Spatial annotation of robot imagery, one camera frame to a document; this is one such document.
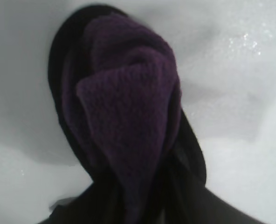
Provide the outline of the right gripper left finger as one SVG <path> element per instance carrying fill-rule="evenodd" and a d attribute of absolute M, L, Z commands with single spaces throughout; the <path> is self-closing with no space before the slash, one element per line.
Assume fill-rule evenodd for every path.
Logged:
<path fill-rule="evenodd" d="M 119 186 L 94 183 L 67 205 L 58 205 L 42 224 L 118 224 Z"/>

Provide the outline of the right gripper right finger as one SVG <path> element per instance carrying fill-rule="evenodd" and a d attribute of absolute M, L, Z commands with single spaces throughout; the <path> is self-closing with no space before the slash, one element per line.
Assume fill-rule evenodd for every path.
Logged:
<path fill-rule="evenodd" d="M 179 224 L 262 224 L 227 204 L 202 186 L 175 188 Z"/>

